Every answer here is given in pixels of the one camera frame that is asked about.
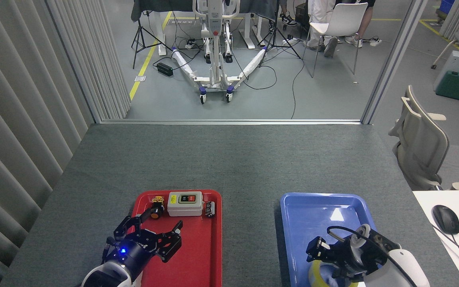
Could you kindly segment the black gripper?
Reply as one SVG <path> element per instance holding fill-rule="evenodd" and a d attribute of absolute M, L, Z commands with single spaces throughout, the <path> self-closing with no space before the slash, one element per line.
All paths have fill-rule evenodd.
<path fill-rule="evenodd" d="M 105 263 L 123 265 L 131 279 L 137 279 L 154 255 L 168 263 L 182 246 L 182 220 L 166 233 L 153 235 L 153 232 L 141 229 L 141 224 L 151 213 L 152 208 L 148 208 L 140 216 L 126 216 L 114 230 L 114 238 L 120 242 L 113 243 L 113 249 L 104 258 Z"/>
<path fill-rule="evenodd" d="M 313 238 L 306 248 L 306 261 L 310 263 L 314 260 L 320 260 L 324 263 L 331 263 L 330 249 L 335 258 L 334 264 L 339 267 L 339 269 L 333 271 L 332 278 L 348 279 L 349 275 L 357 275 L 364 272 L 362 265 L 353 256 L 349 238 L 346 238 L 344 242 L 338 241 L 332 246 L 327 244 L 326 240 L 321 236 Z"/>

